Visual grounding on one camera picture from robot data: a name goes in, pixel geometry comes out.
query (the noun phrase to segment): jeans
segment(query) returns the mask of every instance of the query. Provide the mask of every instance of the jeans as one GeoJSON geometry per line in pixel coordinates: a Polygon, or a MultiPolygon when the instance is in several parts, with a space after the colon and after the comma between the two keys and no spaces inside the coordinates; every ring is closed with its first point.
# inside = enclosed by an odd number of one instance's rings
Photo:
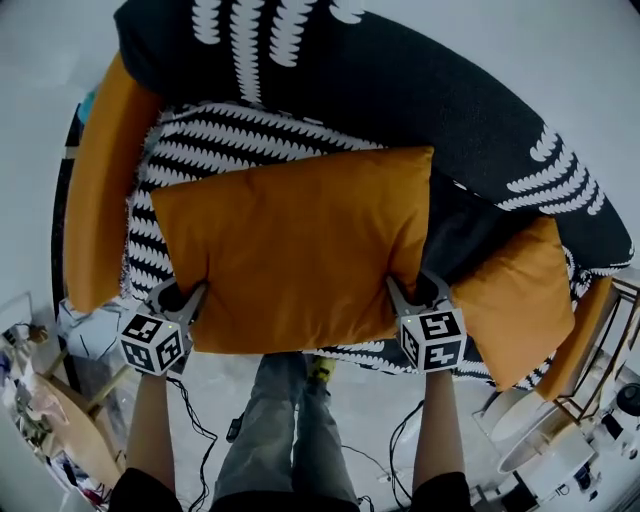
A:
{"type": "Polygon", "coordinates": [[[307,382],[299,352],[262,358],[240,433],[222,464],[214,502],[246,491],[314,494],[357,503],[323,381],[307,382]],[[291,448],[299,404],[298,440],[291,448]]]}

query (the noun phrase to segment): forearm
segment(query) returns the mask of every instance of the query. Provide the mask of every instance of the forearm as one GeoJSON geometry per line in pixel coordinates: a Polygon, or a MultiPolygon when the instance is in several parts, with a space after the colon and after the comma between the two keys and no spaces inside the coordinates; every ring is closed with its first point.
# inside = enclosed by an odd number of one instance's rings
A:
{"type": "Polygon", "coordinates": [[[175,491],[166,376],[144,375],[140,381],[127,445],[127,467],[139,469],[175,491]]]}
{"type": "Polygon", "coordinates": [[[453,377],[449,371],[430,373],[422,410],[413,490],[438,475],[455,472],[464,472],[464,459],[453,377]]]}

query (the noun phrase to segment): small orange pillow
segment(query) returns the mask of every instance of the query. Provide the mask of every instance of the small orange pillow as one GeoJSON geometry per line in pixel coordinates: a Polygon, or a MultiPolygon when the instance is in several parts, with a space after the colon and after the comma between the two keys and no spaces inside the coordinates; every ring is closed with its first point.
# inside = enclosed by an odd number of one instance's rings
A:
{"type": "Polygon", "coordinates": [[[432,155],[339,153],[154,191],[181,289],[210,284],[195,348],[265,354],[393,336],[385,276],[415,289],[432,155]]]}
{"type": "Polygon", "coordinates": [[[452,292],[500,391],[542,364],[573,330],[567,266],[552,218],[536,219],[452,292]]]}

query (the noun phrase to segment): person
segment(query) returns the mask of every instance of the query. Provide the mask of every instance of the person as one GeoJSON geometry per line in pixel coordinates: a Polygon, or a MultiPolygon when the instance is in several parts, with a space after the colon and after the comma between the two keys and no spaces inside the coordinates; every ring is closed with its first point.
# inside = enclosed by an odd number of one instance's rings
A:
{"type": "MultiPolygon", "coordinates": [[[[327,383],[335,361],[302,353],[262,358],[242,427],[215,484],[213,512],[359,510],[327,383]],[[299,405],[298,439],[294,411],[299,405]]],[[[427,375],[413,475],[412,511],[470,511],[451,373],[427,375]]],[[[142,377],[127,447],[127,470],[110,512],[178,512],[166,378],[142,377]]]]}

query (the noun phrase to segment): black shirt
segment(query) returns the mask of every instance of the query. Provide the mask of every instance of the black shirt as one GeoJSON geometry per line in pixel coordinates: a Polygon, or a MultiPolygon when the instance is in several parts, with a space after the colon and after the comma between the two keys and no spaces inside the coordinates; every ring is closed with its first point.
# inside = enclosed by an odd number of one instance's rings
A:
{"type": "MultiPolygon", "coordinates": [[[[137,469],[127,469],[111,496],[109,512],[154,510],[182,512],[176,496],[155,478],[137,469]]],[[[219,499],[212,512],[277,510],[305,512],[358,512],[353,503],[336,498],[292,492],[250,491],[219,499]]],[[[437,476],[414,493],[411,511],[471,512],[469,486],[462,473],[437,476]]]]}

